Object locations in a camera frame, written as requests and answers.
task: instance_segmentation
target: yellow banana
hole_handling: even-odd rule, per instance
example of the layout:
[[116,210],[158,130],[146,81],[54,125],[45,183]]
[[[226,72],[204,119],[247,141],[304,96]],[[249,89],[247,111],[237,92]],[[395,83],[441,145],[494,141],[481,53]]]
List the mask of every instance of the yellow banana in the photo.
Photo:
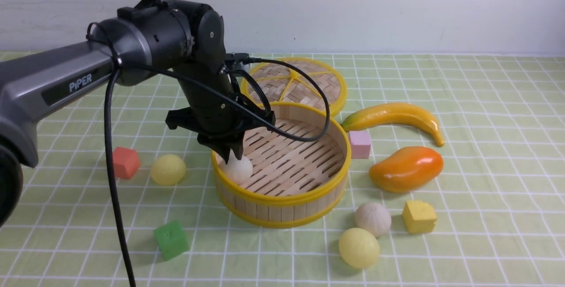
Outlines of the yellow banana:
[[346,132],[349,132],[383,124],[414,126],[432,135],[438,147],[445,144],[436,117],[426,109],[407,102],[390,102],[359,110],[347,116],[341,126]]

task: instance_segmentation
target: pink cube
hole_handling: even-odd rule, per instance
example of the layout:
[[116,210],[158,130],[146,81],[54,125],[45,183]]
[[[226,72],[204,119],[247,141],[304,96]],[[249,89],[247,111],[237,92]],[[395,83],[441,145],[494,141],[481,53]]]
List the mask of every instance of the pink cube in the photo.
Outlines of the pink cube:
[[367,159],[371,154],[371,136],[369,131],[349,132],[352,159]]

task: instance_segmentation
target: yellow rim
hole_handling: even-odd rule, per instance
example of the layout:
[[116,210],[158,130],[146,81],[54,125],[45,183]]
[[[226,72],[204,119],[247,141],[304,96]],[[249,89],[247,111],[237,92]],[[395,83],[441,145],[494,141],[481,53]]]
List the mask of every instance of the yellow rim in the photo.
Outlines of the yellow rim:
[[[337,78],[337,81],[339,82],[339,88],[340,88],[339,96],[337,97],[337,100],[335,100],[335,102],[329,104],[329,113],[331,114],[332,117],[335,117],[337,114],[339,114],[339,112],[341,112],[341,110],[343,109],[343,106],[345,106],[345,102],[347,101],[347,83],[345,82],[345,79],[343,79],[343,76],[341,76],[341,74],[337,70],[335,70],[335,68],[329,66],[328,64],[326,64],[324,62],[313,60],[312,58],[285,57],[285,58],[277,58],[277,59],[279,61],[294,60],[294,61],[311,62],[312,64],[316,64],[316,65],[319,65],[323,68],[326,68],[328,70],[327,72],[316,72],[316,73],[327,74],[328,72],[330,72],[331,74],[333,74],[333,76],[335,76],[335,78]],[[267,64],[270,64],[270,63],[260,63],[256,66],[254,66],[251,69],[250,75],[253,76],[253,73],[256,72],[258,70],[258,68],[263,67]],[[315,94],[319,94],[315,88],[311,87],[311,83],[308,80],[305,80],[305,83],[308,83],[308,85],[306,85],[306,86],[310,90],[312,90]],[[283,94],[281,94],[281,96],[284,96],[284,93],[286,92],[286,90],[289,86],[290,86],[290,82],[286,85],[285,90],[284,90]],[[252,97],[251,97],[251,94],[249,94],[249,84],[245,79],[243,79],[242,82],[241,82],[241,92],[245,96],[247,96],[247,98],[249,98],[250,100],[253,100]]]
[[345,192],[345,188],[347,188],[347,186],[344,186],[343,189],[341,190],[341,192],[339,192],[339,195],[334,200],[334,202],[330,206],[328,206],[327,208],[323,209],[322,211],[320,211],[320,212],[318,212],[314,215],[311,215],[309,217],[305,217],[304,219],[295,220],[295,221],[287,221],[287,222],[274,222],[274,221],[259,220],[259,219],[256,219],[254,217],[251,217],[249,215],[246,215],[246,214],[236,210],[234,206],[232,206],[230,203],[228,203],[226,198],[224,198],[222,193],[220,193],[217,186],[216,186],[216,192],[218,193],[218,196],[220,197],[220,201],[222,201],[224,206],[226,206],[226,208],[230,212],[235,214],[240,219],[242,219],[242,220],[244,220],[248,223],[257,225],[259,227],[270,227],[270,228],[274,228],[274,229],[288,229],[290,227],[300,227],[302,225],[312,223],[315,220],[317,220],[317,219],[323,217],[324,215],[328,214],[333,208],[335,208],[335,206],[337,206],[339,201],[341,201],[341,198],[343,197],[343,193]]
[[[271,105],[301,107],[307,110],[311,110],[323,117],[325,116],[325,112],[321,112],[321,110],[317,110],[311,106],[298,104],[297,102],[272,102]],[[335,189],[335,187],[339,184],[339,182],[345,177],[347,171],[349,170],[349,166],[351,165],[351,145],[349,144],[349,139],[347,138],[347,134],[345,133],[345,130],[343,130],[343,128],[341,128],[341,126],[335,121],[335,119],[330,118],[329,120],[330,120],[330,124],[337,127],[341,137],[345,140],[345,145],[347,147],[347,151],[345,153],[345,162],[343,163],[343,166],[341,167],[339,172],[336,173],[335,176],[333,176],[333,178],[329,180],[329,182],[327,182],[322,186],[319,186],[318,188],[312,191],[308,191],[306,193],[302,193],[298,195],[291,195],[291,196],[270,196],[270,195],[258,194],[246,190],[240,187],[235,182],[228,179],[228,177],[226,177],[222,169],[220,169],[218,162],[216,161],[214,151],[210,152],[210,160],[212,160],[212,167],[214,168],[216,174],[219,176],[220,181],[222,181],[222,184],[224,184],[228,189],[230,189],[230,191],[256,204],[268,204],[272,206],[292,206],[297,204],[308,203],[313,200],[319,199],[322,196],[329,193],[330,191],[332,191],[333,189]]]

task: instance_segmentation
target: bamboo steamer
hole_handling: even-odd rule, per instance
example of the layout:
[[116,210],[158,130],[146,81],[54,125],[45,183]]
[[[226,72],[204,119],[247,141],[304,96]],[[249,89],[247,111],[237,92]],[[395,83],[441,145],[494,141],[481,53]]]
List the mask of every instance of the bamboo steamer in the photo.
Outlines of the bamboo steamer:
[[[298,136],[316,136],[325,112],[295,102],[273,102],[276,126]],[[238,185],[220,169],[211,152],[215,185],[223,204],[236,216],[261,226],[289,228],[315,221],[333,209],[348,182],[351,146],[333,119],[317,142],[297,142],[256,128],[245,134],[244,154],[253,164],[252,178]]]
[[[310,58],[286,57],[279,60],[296,66],[310,76],[328,99],[331,116],[339,114],[347,100],[347,84],[337,70]],[[261,63],[252,68],[250,76],[262,88],[269,102],[298,102],[317,110],[325,110],[316,88],[298,72],[286,66]],[[259,96],[246,80],[242,80],[241,92],[255,104],[261,105]]]

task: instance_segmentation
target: green checkered tablecloth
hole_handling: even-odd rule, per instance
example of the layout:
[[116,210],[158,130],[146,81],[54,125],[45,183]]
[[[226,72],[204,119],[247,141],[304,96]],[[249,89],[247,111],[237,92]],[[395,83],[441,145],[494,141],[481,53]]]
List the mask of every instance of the green checkered tablecloth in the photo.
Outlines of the green checkered tablecloth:
[[[4,60],[18,56],[0,52]],[[372,164],[404,146],[434,144],[415,128],[371,128],[373,154],[353,160],[333,211],[295,229],[258,228],[218,200],[208,149],[194,134],[166,128],[167,111],[188,105],[175,80],[116,87],[114,144],[135,148],[143,165],[119,184],[139,286],[565,285],[565,58],[300,56],[334,66],[347,81],[339,120],[383,102],[436,114],[446,138],[442,174],[408,195],[381,192],[367,176]],[[40,165],[24,170],[20,205],[0,229],[0,287],[127,286],[105,175],[103,94],[39,123]],[[173,188],[149,178],[151,163],[167,153],[189,168]],[[406,233],[401,212],[412,198],[436,208],[433,233]],[[355,207],[370,200],[389,209],[392,230],[379,239],[378,263],[356,272],[339,257],[337,239],[354,226]],[[163,261],[153,229],[175,219],[190,251]]]

